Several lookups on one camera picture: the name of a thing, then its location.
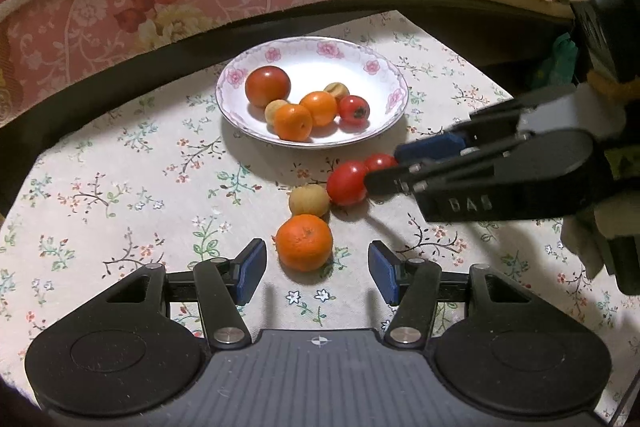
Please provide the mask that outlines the green cloth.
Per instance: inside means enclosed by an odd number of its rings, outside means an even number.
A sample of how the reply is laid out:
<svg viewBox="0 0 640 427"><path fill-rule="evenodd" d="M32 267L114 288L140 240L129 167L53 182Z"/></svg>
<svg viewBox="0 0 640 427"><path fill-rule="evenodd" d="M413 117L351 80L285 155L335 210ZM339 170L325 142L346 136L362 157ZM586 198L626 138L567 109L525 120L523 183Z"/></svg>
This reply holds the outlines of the green cloth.
<svg viewBox="0 0 640 427"><path fill-rule="evenodd" d="M565 86L573 82L578 47L568 32L560 35L552 46L551 55L537 70L533 88Z"/></svg>

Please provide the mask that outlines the small tangerine in plate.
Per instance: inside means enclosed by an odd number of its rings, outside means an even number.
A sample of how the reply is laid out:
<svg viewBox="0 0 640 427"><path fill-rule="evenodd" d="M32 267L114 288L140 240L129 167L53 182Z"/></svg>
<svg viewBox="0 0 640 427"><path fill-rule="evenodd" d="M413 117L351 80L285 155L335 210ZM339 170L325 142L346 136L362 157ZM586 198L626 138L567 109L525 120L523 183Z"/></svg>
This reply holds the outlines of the small tangerine in plate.
<svg viewBox="0 0 640 427"><path fill-rule="evenodd" d="M300 105L311 113L314 127L326 127L337 115L337 101L326 91L314 91L300 100Z"/></svg>

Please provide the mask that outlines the large red tomato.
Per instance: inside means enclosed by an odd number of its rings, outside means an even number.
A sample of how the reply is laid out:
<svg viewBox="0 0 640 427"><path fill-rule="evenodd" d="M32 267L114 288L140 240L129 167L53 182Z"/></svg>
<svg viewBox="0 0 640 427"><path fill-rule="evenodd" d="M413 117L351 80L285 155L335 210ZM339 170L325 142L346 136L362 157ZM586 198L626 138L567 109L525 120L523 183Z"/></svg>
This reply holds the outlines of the large red tomato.
<svg viewBox="0 0 640 427"><path fill-rule="evenodd" d="M276 100L284 100L291 91L288 74L276 66L254 69L245 81L245 94L250 104L265 108Z"/></svg>

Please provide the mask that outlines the tan longan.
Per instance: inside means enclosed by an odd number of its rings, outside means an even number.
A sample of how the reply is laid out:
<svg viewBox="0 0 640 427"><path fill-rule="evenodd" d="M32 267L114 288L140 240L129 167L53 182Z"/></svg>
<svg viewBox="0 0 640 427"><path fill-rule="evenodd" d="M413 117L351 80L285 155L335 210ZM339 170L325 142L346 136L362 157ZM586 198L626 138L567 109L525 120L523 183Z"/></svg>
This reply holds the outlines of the tan longan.
<svg viewBox="0 0 640 427"><path fill-rule="evenodd" d="M288 196L288 208L293 216L314 215L322 218L329 212L330 206L330 196L319 184L295 187Z"/></svg>
<svg viewBox="0 0 640 427"><path fill-rule="evenodd" d="M342 101L343 98L350 95L348 88L341 82L332 82L328 84L323 91L332 95L337 102Z"/></svg>
<svg viewBox="0 0 640 427"><path fill-rule="evenodd" d="M277 111L282 108L288 106L288 101L286 100L273 100L271 101L264 110L265 121L268 126L272 127L274 124L274 120L276 119Z"/></svg>

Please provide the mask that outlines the tan longan in plate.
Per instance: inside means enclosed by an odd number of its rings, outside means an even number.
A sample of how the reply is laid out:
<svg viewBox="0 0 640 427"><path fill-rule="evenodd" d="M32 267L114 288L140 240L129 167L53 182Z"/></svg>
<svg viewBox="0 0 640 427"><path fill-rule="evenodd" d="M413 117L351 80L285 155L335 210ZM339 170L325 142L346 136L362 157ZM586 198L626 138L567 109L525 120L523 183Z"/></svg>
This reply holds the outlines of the tan longan in plate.
<svg viewBox="0 0 640 427"><path fill-rule="evenodd" d="M348 88L341 82L332 82L328 84L323 91L332 95L337 102L342 101L343 98L350 95Z"/></svg>

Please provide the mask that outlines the red cherry tomato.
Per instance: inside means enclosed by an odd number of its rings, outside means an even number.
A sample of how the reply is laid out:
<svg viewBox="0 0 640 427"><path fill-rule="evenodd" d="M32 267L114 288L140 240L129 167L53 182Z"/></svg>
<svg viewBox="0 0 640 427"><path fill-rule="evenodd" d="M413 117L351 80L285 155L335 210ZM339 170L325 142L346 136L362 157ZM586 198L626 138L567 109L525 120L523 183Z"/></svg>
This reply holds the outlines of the red cherry tomato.
<svg viewBox="0 0 640 427"><path fill-rule="evenodd" d="M326 191L333 204L348 207L362 202L367 197L364 178L368 172L366 164L356 160L335 168L326 182Z"/></svg>
<svg viewBox="0 0 640 427"><path fill-rule="evenodd" d="M396 167L398 162L392 155L375 153L367 157L363 164L366 165L370 172L373 172Z"/></svg>
<svg viewBox="0 0 640 427"><path fill-rule="evenodd" d="M368 102L357 95L346 95L338 102L338 115L351 126L367 124L370 115Z"/></svg>

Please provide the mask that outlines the floral white tablecloth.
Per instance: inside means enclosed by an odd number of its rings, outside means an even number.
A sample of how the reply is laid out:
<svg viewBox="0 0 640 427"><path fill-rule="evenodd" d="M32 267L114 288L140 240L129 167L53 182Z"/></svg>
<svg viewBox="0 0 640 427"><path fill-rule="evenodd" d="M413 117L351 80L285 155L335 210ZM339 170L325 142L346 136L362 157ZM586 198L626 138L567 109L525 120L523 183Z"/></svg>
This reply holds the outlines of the floral white tablecloth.
<svg viewBox="0 0 640 427"><path fill-rule="evenodd" d="M409 86L392 130L352 147L288 150L230 128L215 101L218 67L113 110L36 161L1 229L1 375L26 389L24 356L43 329L148 262L186 271L271 241L294 187L326 182L345 161L390 153L501 101L504 92L452 49L389 12L330 29L394 63ZM332 259L288 274L276 258L240 313L261 329L386 329L367 267L381 239L407 257L464 271L485 262L596 332L613 372L598 411L614 413L639 368L639 301L612 279L588 279L556 220L430 225L412 199L331 213Z"/></svg>

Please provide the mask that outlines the orange tangerine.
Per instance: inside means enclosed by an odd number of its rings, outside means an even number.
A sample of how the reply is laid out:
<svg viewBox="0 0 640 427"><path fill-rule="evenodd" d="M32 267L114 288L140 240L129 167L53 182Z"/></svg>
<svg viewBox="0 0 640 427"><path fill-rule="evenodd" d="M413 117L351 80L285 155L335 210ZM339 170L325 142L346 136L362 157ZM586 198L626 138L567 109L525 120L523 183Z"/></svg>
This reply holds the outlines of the orange tangerine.
<svg viewBox="0 0 640 427"><path fill-rule="evenodd" d="M285 104L274 113L272 127L281 140L305 142L311 135L314 120L305 106Z"/></svg>
<svg viewBox="0 0 640 427"><path fill-rule="evenodd" d="M314 215L293 216L274 236L282 265L298 272L314 272L333 251L333 235L323 219Z"/></svg>

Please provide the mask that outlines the white floral plate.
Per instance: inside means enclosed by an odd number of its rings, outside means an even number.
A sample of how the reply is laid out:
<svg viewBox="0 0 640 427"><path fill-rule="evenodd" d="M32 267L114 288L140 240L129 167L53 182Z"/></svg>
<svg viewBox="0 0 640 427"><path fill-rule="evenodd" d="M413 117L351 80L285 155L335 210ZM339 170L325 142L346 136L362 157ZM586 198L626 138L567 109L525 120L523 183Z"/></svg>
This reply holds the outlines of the white floral plate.
<svg viewBox="0 0 640 427"><path fill-rule="evenodd" d="M288 74L288 99L292 102L333 81L344 83L350 93L368 102L367 124L352 127L337 122L312 132L303 142L278 138L245 94L248 75L262 66L277 66ZM285 147L323 150L362 142L394 127L408 105L408 84L397 67L375 50L341 39L307 36L264 42L232 58L220 74L215 95L224 119L252 138Z"/></svg>

